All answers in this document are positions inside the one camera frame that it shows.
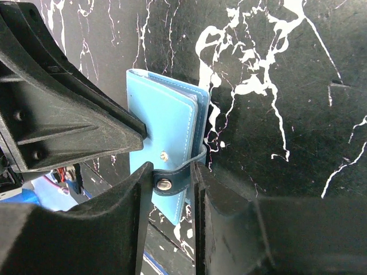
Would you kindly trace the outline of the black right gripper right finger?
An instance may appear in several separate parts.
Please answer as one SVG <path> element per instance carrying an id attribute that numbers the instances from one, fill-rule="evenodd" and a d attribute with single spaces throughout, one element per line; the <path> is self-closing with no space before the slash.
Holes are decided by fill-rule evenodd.
<path id="1" fill-rule="evenodd" d="M 366 200 L 250 200 L 192 163 L 197 274 L 365 274 Z"/>

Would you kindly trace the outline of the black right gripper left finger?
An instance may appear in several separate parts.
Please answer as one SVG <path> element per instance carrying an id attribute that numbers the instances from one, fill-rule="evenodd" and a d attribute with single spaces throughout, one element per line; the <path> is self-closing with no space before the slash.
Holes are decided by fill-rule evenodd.
<path id="1" fill-rule="evenodd" d="M 68 211 L 1 204 L 2 274 L 139 274 L 153 164 Z"/>

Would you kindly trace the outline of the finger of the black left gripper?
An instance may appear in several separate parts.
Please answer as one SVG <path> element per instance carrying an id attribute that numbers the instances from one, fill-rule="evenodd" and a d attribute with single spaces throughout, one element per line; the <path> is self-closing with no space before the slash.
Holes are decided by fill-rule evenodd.
<path id="1" fill-rule="evenodd" d="M 41 172 L 143 148 L 143 124 L 110 113 L 43 70 L 17 74 L 1 64 L 1 150 L 19 173 Z"/>
<path id="2" fill-rule="evenodd" d="M 83 96 L 142 136 L 146 126 L 90 82 L 68 61 L 30 2 L 1 2 L 1 16 L 24 50 L 60 84 Z"/>

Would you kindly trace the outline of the blue leather card holder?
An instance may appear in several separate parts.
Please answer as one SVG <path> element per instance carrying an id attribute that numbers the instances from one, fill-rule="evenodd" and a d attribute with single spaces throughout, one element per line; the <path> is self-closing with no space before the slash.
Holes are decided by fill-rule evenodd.
<path id="1" fill-rule="evenodd" d="M 205 163 L 204 133 L 210 94 L 186 82 L 143 69 L 126 72 L 128 110 L 147 131 L 143 149 L 130 152 L 130 171 L 154 165 L 152 203 L 173 224 L 190 202 L 191 162 Z"/>

